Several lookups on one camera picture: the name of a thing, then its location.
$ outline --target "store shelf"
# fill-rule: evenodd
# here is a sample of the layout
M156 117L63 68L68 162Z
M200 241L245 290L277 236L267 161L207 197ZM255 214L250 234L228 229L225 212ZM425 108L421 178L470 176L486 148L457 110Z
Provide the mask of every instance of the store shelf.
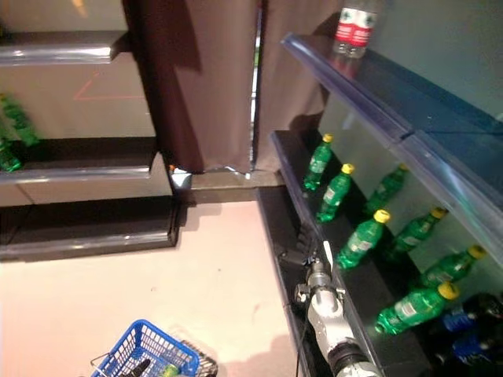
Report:
M503 265L501 122L373 51L349 60L323 36L283 44Z
M154 137L48 139L25 148L14 142L23 167L0 171L0 185L89 179L149 178L156 154Z
M320 135L316 132L315 142ZM332 253L336 255L340 248L365 217L362 208L365 197L353 185L339 209L336 219L326 224L316 222L315 213L319 208L325 187L316 192L303 192L302 179L307 171L312 150L306 143L291 131L276 131L272 141L281 162L281 173L285 179L290 198L304 225L313 229L319 241L327 240ZM326 168L324 183L327 177L336 174L340 163L335 156ZM391 234L382 239L381 245L391 240ZM366 348L369 356L381 368L387 377L404 375L421 375L428 373L432 366L422 346L423 341L419 331L406 331L397 336L380 335L374 329L378 313L406 295L407 281L417 275L417 269L408 263L400 271L391 271L381 262L376 250L371 258L366 258L356 269L340 271L334 267L332 278L338 287L346 290L345 310L354 335L361 346Z
M290 262L296 251L296 234L299 230L295 209L284 186L257 189L262 219L270 242L271 257L281 289L283 308L290 333L299 349L299 363L304 377L330 375L330 369L321 355L316 335L310 326L303 336L306 313L295 303L295 288L306 279L307 268Z
M178 205L172 196L10 207L0 209L0 216L13 220L0 243L0 260L146 250L172 247L178 240Z
M13 33L0 41L0 66L106 64L127 50L125 31Z

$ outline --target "black base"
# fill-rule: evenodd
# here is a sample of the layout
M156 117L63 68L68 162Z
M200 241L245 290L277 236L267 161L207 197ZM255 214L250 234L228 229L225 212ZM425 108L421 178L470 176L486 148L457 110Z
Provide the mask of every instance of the black base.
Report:
M2 208L0 259L34 261L173 247L178 215L172 196Z

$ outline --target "glass shelf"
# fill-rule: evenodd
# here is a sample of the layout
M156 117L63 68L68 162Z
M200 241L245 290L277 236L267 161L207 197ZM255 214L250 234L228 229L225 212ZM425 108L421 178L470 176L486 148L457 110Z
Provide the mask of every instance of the glass shelf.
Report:
M315 35L283 44L503 265L501 121L373 51L347 59Z
M107 64L127 50L125 31L13 33L0 41L0 67Z
M23 166L11 173L0 171L0 185L149 179L157 151L154 137L48 139L31 148L14 141L11 148Z

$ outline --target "basket handle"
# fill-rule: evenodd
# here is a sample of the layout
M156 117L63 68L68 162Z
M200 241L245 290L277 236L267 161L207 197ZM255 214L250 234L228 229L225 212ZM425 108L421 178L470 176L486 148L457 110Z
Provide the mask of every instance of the basket handle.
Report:
M99 365L96 365L94 362L96 360L100 360L102 359L103 357L105 356L110 356L110 352L107 352L107 353L103 353L101 356L98 356L98 357L95 357L93 360L91 360L91 365L93 366L94 369L96 369L96 371L102 375L103 377L108 377L100 368L99 368Z

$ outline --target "black cable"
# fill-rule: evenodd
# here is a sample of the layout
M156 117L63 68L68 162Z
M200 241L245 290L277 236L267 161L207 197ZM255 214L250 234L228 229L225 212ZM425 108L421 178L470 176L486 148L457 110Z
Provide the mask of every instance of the black cable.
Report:
M304 342L304 338L306 337L307 326L309 326L309 320L307 319L307 312L309 311L309 305L306 306L306 316L304 317L304 328L302 330L302 334L300 336L300 342L297 346L297 366L296 366L296 377L299 377L299 364L300 364L300 348L302 347L302 343Z

